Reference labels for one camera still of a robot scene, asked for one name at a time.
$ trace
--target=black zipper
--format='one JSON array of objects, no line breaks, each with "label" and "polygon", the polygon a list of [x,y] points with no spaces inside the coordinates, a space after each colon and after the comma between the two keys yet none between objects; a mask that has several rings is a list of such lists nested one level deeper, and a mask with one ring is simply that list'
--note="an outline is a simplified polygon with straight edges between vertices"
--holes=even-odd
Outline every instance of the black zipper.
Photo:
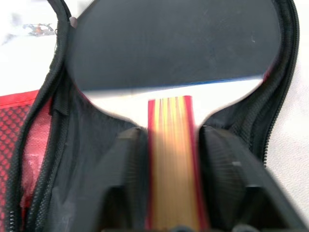
[{"label": "black zipper", "polygon": [[294,1],[290,0],[289,2],[290,2],[290,7],[291,7],[291,10],[292,10],[292,13],[293,13],[294,27],[295,27],[295,39],[294,39],[294,46],[293,46],[294,50],[293,50],[292,65],[290,66],[291,68],[289,69],[286,88],[285,88],[284,93],[281,97],[279,107],[277,108],[276,113],[275,113],[275,115],[274,115],[274,117],[273,117],[273,119],[270,123],[270,126],[269,126],[268,131],[267,131],[266,139],[265,139],[265,142],[264,142],[262,161],[263,161],[263,164],[264,164],[265,167],[267,165],[267,153],[268,153],[268,145],[269,145],[271,133],[272,133],[272,130],[274,129],[277,118],[278,118],[279,113],[281,111],[281,108],[283,106],[285,97],[286,97],[288,90],[290,88],[291,81],[292,81],[293,74],[294,74],[294,70],[295,70],[295,66],[296,66],[296,61],[297,61],[298,46],[299,46],[299,22],[298,22],[297,10],[296,10],[296,6],[295,6]]}]

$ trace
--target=paddle case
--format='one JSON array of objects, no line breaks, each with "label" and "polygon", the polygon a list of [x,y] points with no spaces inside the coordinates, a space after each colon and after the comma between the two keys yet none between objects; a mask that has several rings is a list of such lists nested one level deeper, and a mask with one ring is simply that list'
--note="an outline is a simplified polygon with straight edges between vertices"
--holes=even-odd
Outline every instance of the paddle case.
[{"label": "paddle case", "polygon": [[[0,98],[6,102],[0,103],[0,232],[142,231],[147,132],[100,112],[76,88],[65,66],[74,36],[70,11],[64,0],[49,2],[58,18],[57,44],[42,88],[21,100]],[[212,115],[199,131],[210,231],[306,231],[264,168],[299,41],[293,0],[269,2],[281,29],[277,61],[253,94]],[[41,158],[28,167],[26,153]]]}]

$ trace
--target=table tennis paddle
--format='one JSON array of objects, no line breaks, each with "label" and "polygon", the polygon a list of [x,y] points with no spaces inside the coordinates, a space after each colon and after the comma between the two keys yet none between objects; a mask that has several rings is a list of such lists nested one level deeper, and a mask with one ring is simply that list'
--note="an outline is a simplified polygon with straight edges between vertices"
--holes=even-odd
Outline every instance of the table tennis paddle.
[{"label": "table tennis paddle", "polygon": [[101,0],[79,18],[67,62],[76,86],[148,129],[148,229],[210,227],[197,131],[261,85],[280,44],[271,0]]}]

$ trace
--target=black case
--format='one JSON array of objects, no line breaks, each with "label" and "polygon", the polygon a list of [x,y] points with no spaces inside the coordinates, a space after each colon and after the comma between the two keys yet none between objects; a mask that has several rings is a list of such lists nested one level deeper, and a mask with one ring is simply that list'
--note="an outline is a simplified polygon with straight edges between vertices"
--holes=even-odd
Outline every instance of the black case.
[{"label": "black case", "polygon": [[[15,145],[6,186],[5,229],[20,231],[21,163],[25,141],[34,118],[52,98],[48,147],[26,215],[25,231],[95,231],[102,226],[102,217],[110,221],[103,226],[142,230],[148,189],[146,179],[141,178],[142,174],[147,174],[147,133],[132,123],[103,114],[76,89],[64,65],[72,31],[71,15],[63,0],[49,2],[58,18],[57,47],[50,72]],[[306,229],[263,168],[269,137],[294,73],[299,42],[293,0],[273,2],[280,18],[282,45],[269,78],[246,99],[212,115],[200,130],[204,192],[208,194],[212,225],[220,230],[229,231],[236,222],[251,223],[261,231]],[[228,210],[218,207],[225,204],[221,201],[225,198],[220,186],[224,172],[216,171],[216,157],[241,163],[241,168],[234,165],[232,170],[239,181],[238,196],[242,197],[234,198],[235,203]],[[113,180],[106,178],[115,167],[119,169],[118,175],[114,175]],[[235,191],[234,187],[225,188]],[[268,213],[263,209],[253,212],[244,206],[255,197],[271,205]],[[105,206],[106,199],[115,205]],[[250,219],[246,215],[257,216]],[[119,220],[114,222],[112,216]]]}]

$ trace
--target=black rubber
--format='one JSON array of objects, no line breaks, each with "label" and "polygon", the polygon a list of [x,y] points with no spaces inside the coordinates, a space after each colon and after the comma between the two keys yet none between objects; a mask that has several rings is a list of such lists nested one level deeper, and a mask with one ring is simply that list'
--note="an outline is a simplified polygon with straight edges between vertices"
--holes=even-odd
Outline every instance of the black rubber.
[{"label": "black rubber", "polygon": [[281,32],[271,0],[98,0],[67,59],[80,90],[264,75]]}]

